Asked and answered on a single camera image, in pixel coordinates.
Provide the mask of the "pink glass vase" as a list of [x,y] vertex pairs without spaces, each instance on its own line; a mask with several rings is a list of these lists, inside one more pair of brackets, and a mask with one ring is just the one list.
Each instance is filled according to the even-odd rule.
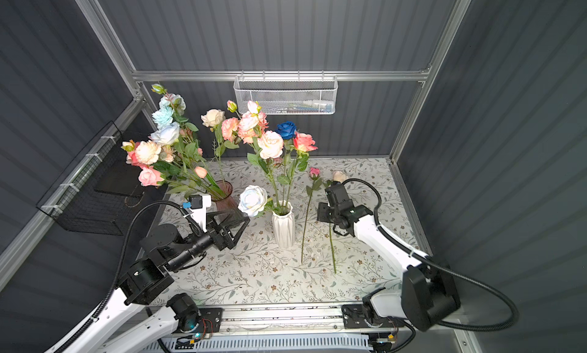
[[237,209],[238,204],[232,196],[233,186],[225,180],[217,182],[217,188],[212,192],[212,202],[218,211]]

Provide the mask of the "small cream rose stem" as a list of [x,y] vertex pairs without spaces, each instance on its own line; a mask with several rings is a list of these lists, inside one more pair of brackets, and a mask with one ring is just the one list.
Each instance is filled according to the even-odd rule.
[[350,223],[350,214],[353,210],[353,202],[345,189],[344,182],[347,180],[346,175],[341,171],[333,173],[333,180],[327,181],[325,189],[328,202],[334,202],[331,206],[328,203],[319,205],[319,221],[329,224],[330,249],[333,260],[333,270],[336,274],[335,248],[333,246],[332,234],[335,233],[341,237],[349,235],[349,230],[353,229]]

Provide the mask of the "white ribbed ceramic vase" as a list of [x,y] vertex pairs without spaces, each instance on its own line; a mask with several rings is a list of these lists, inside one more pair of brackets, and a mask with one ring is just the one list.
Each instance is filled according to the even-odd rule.
[[276,242],[279,248],[288,249],[295,243],[295,217],[291,203],[282,201],[279,209],[285,209],[286,213],[272,213],[272,224]]

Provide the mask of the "pink tulip flower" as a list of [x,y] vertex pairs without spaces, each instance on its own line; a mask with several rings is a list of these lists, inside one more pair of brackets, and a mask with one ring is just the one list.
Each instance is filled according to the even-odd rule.
[[196,175],[196,184],[201,189],[204,189],[206,192],[212,194],[221,194],[221,189],[217,182],[212,178],[209,174],[208,170],[204,167],[195,167],[194,174]]

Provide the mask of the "cream rose single stem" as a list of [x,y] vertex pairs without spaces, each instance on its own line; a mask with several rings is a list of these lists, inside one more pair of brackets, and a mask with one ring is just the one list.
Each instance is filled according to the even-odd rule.
[[201,116],[203,125],[214,134],[214,142],[213,142],[213,154],[214,159],[218,163],[221,179],[225,180],[226,177],[223,171],[223,164],[222,164],[222,155],[225,151],[224,142],[225,139],[223,137],[222,132],[222,124],[226,120],[226,115],[224,111],[212,108],[209,110],[205,115]]

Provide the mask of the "pink carnation stem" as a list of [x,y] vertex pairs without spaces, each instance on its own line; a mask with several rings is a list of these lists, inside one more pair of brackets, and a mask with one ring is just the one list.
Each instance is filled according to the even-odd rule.
[[247,159],[254,166],[257,165],[255,164],[253,140],[260,137],[255,131],[257,127],[261,128],[262,131],[269,130],[267,116],[255,102],[249,102],[249,111],[243,114],[241,118],[226,119],[222,124],[222,132],[225,139],[224,145],[226,147],[235,147],[239,143],[249,145],[254,152],[248,154]]

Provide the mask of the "light blue rose stem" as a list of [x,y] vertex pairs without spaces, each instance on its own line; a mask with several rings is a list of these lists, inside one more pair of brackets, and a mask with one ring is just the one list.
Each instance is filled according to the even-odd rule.
[[152,114],[157,130],[150,135],[151,141],[159,145],[173,145],[183,139],[185,143],[194,141],[201,148],[197,138],[198,128],[184,115],[186,102],[183,97],[168,92],[157,83],[151,86],[151,90],[161,96],[159,110]]

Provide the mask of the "small magenta rose stem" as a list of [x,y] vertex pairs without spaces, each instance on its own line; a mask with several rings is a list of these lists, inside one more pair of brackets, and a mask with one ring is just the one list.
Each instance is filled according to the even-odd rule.
[[304,215],[304,228],[302,233],[302,241],[301,241],[301,261],[304,260],[304,249],[305,249],[305,239],[307,233],[307,223],[309,218],[310,212],[310,205],[313,199],[313,192],[318,189],[321,185],[321,170],[317,167],[311,167],[309,171],[309,177],[312,180],[312,183],[309,186],[306,186],[306,191],[308,195],[308,201],[306,206],[306,211]]

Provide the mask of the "large white rose stem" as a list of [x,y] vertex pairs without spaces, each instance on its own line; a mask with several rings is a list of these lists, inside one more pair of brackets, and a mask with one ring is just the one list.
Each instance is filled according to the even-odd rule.
[[276,205],[276,201],[265,188],[249,185],[239,197],[238,209],[248,217],[255,218],[272,211]]

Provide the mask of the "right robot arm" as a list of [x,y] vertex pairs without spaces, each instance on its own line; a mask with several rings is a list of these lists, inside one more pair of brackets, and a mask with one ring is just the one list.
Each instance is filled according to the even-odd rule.
[[350,235],[366,244],[393,271],[402,273],[400,291],[379,287],[362,298],[361,309],[351,314],[357,324],[376,327],[386,319],[406,319],[425,332],[461,307],[453,277],[420,261],[431,258],[380,225],[375,211],[354,204],[343,183],[327,187],[326,195],[327,201],[319,204],[317,220],[342,229],[342,236]]

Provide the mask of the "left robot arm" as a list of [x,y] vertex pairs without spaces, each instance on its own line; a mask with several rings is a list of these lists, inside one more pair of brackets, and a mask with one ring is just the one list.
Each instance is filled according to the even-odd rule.
[[204,333],[210,321],[186,293],[173,296],[153,316],[113,339],[132,317],[154,302],[174,282],[173,274],[195,266],[209,248],[237,245],[250,218],[238,209],[198,214],[189,218],[192,232],[182,236],[173,224],[162,224],[141,241],[145,257],[115,279],[106,298],[60,341],[51,352],[137,352],[146,345],[180,330]]

